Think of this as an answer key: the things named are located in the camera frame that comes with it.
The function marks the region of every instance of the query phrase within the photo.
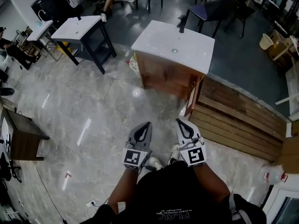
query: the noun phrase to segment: wooden cabinet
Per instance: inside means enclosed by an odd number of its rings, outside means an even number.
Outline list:
[[[154,88],[186,101],[191,100],[189,111],[192,109],[193,97],[197,96],[199,84],[204,77],[203,73],[179,63],[140,51],[136,52],[136,56],[145,89]]]

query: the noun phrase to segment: trash bin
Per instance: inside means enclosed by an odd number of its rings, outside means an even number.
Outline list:
[[[273,45],[273,41],[271,40],[271,38],[269,38],[268,35],[263,34],[262,39],[260,41],[260,47],[263,50],[266,50],[272,45]]]

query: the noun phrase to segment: marble floor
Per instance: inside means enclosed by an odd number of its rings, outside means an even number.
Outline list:
[[[15,208],[32,223],[62,221],[47,192],[69,224],[91,217],[96,210],[86,208],[86,203],[103,204],[116,186],[124,170],[122,148],[134,126],[152,122],[151,149],[164,163],[177,142],[174,120],[184,102],[144,90],[126,62],[133,54],[130,47],[114,47],[118,56],[104,65],[105,75],[94,63],[82,61],[76,66],[67,56],[57,63],[42,57],[29,71],[23,70],[19,82],[18,64],[9,71],[7,86],[16,86],[9,100],[18,105],[17,112],[31,117],[50,136],[38,152],[45,160],[16,161],[22,183],[7,182]],[[91,123],[78,145],[88,119]],[[260,205],[268,186],[257,177],[267,162],[209,140],[206,144],[207,163],[213,171],[231,191]],[[71,177],[63,190],[67,172]]]

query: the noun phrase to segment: electrical outlet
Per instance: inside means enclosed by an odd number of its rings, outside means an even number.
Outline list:
[[[87,207],[91,207],[92,203],[95,204],[95,200],[91,200],[89,203],[86,203],[86,206]]]

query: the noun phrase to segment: white sink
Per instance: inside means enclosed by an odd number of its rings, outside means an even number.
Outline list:
[[[163,57],[207,74],[215,39],[185,29],[179,33],[174,25],[154,21],[145,28],[132,49]]]

